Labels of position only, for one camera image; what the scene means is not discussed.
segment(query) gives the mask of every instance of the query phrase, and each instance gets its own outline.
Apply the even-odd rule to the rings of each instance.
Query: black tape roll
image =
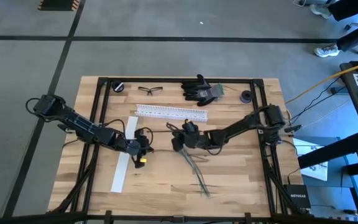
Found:
[[[116,93],[120,93],[122,91],[124,91],[124,83],[122,81],[113,81],[111,84],[111,88],[114,92]]]
[[[240,100],[241,100],[241,102],[243,102],[243,103],[249,103],[249,102],[251,102],[251,100],[252,100],[252,93],[251,93],[251,91],[248,91],[248,90],[243,91],[243,92],[241,93]]]

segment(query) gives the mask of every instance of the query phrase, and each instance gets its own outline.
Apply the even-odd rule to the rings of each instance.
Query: wooden tabletop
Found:
[[[98,77],[82,77],[76,97],[74,109],[87,118],[91,113],[97,80]],[[278,79],[266,78],[264,83],[267,102],[286,111]],[[137,89],[138,86],[163,86],[163,90],[147,96],[146,92]],[[225,83],[223,86],[224,96],[219,101],[200,108],[194,101],[185,101],[180,83],[125,83],[122,93],[110,92],[105,121],[122,119],[126,123],[128,116],[134,116],[136,104],[147,104],[208,110],[208,122],[196,122],[199,129],[225,128],[253,109],[251,103],[244,104],[239,100],[240,93],[249,89],[248,84]],[[137,128],[162,131],[166,130],[166,122],[178,127],[183,124],[179,120],[140,117]],[[119,123],[110,127],[122,129]],[[135,169],[132,161],[129,162],[122,193],[110,192],[119,153],[101,147],[89,214],[104,215],[106,210],[111,210],[113,215],[243,217],[245,212],[250,212],[253,217],[270,216],[257,131],[232,138],[218,156],[211,156],[202,149],[187,149],[195,156],[193,159],[204,176],[211,198],[200,194],[191,167],[172,150],[171,138],[170,133],[155,133],[152,143],[155,152],[145,156],[145,167]],[[282,138],[292,142],[289,137]],[[75,134],[68,134],[66,142],[74,139]],[[74,186],[82,150],[83,143],[79,141],[64,147],[49,210],[57,207]],[[290,144],[283,143],[277,146],[277,154],[285,183],[287,175],[299,168],[296,152]],[[292,184],[302,184],[299,171],[290,177]],[[78,208],[82,208],[83,193],[84,190]]]

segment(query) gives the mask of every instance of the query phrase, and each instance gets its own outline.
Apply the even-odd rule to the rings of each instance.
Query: gray floor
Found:
[[[75,13],[40,12],[36,10],[38,3],[0,0],[0,35],[67,35]],[[326,21],[312,15],[307,7],[293,5],[292,0],[92,0],[85,5],[76,35],[336,38],[344,35],[345,24],[357,20]],[[24,102],[47,91],[63,45],[60,41],[0,40],[0,214],[34,127],[35,117],[25,111]],[[338,72],[340,63],[358,59],[352,52],[318,58],[312,53],[317,46],[320,45],[74,42],[56,94],[72,105],[83,75],[201,73],[206,77],[279,78],[284,97],[289,100]],[[328,84],[291,103],[288,109],[299,113]],[[341,106],[299,134],[343,138],[357,132],[358,118],[347,101],[348,96],[334,96],[305,113],[299,123],[311,124]],[[46,210],[63,141],[64,134],[55,124],[45,125],[16,215]]]

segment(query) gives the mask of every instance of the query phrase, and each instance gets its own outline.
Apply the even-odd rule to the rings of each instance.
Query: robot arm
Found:
[[[257,122],[259,113],[264,112],[267,118],[267,125],[263,126]],[[278,130],[284,126],[284,118],[279,106],[268,105],[259,108],[257,111],[248,114],[243,119],[224,128],[210,131],[203,131],[200,134],[198,126],[193,122],[186,120],[182,125],[183,130],[173,131],[174,138],[172,139],[173,149],[179,151],[183,145],[189,148],[201,149],[219,149],[227,144],[229,140],[241,133],[249,130],[258,129],[263,131],[263,142],[266,144],[276,144],[279,142],[280,136]]]
[[[144,163],[140,159],[153,151],[149,140],[143,135],[143,129],[135,132],[135,139],[127,140],[123,132],[107,128],[102,124],[95,124],[82,117],[73,108],[67,106],[62,97],[56,95],[42,95],[33,108],[34,112],[28,111],[45,122],[60,121],[66,127],[73,129],[78,139],[83,142],[100,144],[106,148],[130,154],[136,168],[143,167]]]

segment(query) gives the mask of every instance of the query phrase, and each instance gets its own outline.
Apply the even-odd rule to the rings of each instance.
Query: white paper strip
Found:
[[[136,105],[137,116],[146,116],[151,118],[168,118],[168,119],[190,119],[192,121],[207,122],[208,111],[194,110],[186,108],[173,108],[167,106],[153,106],[153,105]]]
[[[129,116],[127,127],[125,129],[125,136],[127,139],[135,138],[135,130],[137,124],[137,118],[135,116]],[[111,192],[121,193],[124,187],[125,176],[127,173],[128,162],[130,155],[128,153],[120,152],[118,156],[116,171],[112,180]]]

